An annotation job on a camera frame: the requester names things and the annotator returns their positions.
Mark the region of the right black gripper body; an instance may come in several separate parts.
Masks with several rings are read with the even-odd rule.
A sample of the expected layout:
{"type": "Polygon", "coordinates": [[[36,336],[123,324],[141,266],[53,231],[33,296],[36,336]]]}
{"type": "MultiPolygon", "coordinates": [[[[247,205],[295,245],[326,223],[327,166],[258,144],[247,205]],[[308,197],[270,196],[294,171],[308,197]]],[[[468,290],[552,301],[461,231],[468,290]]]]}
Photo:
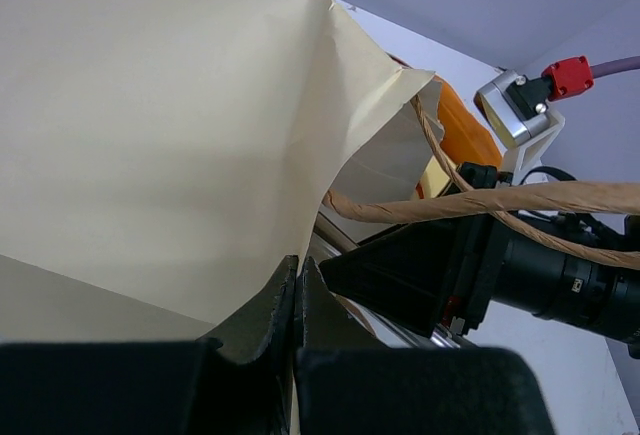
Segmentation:
{"type": "MultiPolygon", "coordinates": [[[[474,188],[511,182],[495,167],[463,163],[474,188]]],[[[620,235],[587,214],[516,215],[521,221],[589,248],[639,251],[639,216],[627,216],[620,235]]],[[[467,335],[484,320],[489,301],[623,342],[639,358],[639,271],[610,267],[545,247],[489,215],[454,219],[449,328],[467,335]]]]}

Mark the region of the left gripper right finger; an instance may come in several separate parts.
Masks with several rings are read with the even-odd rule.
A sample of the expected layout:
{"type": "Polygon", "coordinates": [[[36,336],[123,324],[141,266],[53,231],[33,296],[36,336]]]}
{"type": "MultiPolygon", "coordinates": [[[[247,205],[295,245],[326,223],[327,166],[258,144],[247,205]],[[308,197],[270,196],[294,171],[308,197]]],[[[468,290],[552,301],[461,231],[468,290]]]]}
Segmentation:
{"type": "Polygon", "coordinates": [[[296,283],[304,434],[551,434],[538,382],[498,348],[390,348],[329,293],[312,258],[296,283]]]}

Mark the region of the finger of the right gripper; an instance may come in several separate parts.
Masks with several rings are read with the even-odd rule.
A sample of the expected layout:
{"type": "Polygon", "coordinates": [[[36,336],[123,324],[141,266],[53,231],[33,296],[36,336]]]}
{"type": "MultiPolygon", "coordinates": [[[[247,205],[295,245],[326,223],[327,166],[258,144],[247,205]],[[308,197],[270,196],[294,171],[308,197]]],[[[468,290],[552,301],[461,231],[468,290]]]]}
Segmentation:
{"type": "Polygon", "coordinates": [[[466,228],[465,219],[408,224],[321,262],[320,272],[330,291],[417,335],[439,324],[461,334],[466,228]]]}

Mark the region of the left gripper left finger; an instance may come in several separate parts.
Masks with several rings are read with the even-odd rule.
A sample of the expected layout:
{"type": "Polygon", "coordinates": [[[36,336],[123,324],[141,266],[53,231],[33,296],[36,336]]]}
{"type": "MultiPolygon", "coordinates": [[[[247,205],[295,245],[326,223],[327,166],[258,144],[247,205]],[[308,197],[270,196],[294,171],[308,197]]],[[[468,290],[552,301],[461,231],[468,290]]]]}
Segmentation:
{"type": "Polygon", "coordinates": [[[286,434],[298,260],[195,340],[5,343],[5,434],[286,434]]]}

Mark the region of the metal tongs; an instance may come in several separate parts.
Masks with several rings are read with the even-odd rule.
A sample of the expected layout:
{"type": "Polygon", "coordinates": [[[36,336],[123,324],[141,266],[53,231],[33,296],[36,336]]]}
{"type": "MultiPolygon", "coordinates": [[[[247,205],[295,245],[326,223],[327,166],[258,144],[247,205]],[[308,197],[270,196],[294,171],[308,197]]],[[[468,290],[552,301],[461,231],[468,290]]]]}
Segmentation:
{"type": "MultiPolygon", "coordinates": [[[[338,225],[319,212],[313,229],[308,253],[317,262],[340,256],[358,247],[338,225]]],[[[464,337],[451,333],[446,327],[437,325],[429,337],[410,331],[381,315],[362,307],[338,294],[334,298],[353,316],[371,335],[392,348],[451,348],[474,347],[464,337]]]]}

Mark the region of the small round fake bun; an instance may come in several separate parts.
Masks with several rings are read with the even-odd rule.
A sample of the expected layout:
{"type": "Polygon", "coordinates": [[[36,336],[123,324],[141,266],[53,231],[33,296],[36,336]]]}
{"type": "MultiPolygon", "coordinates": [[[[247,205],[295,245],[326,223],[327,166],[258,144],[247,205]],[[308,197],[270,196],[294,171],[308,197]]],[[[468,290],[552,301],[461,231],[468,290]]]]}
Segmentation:
{"type": "Polygon", "coordinates": [[[444,136],[440,148],[456,164],[471,162],[499,168],[502,154],[489,131],[468,111],[446,80],[439,76],[434,79],[441,84],[437,116],[444,136]]]}

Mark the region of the beige paper bag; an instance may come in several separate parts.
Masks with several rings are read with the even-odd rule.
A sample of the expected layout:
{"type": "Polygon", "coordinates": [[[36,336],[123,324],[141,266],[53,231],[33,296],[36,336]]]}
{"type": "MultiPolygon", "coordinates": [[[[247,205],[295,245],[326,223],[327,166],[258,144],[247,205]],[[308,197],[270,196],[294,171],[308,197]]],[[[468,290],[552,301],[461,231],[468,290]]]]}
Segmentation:
{"type": "Polygon", "coordinates": [[[1,0],[1,252],[217,324],[432,79],[333,0],[1,0]]]}

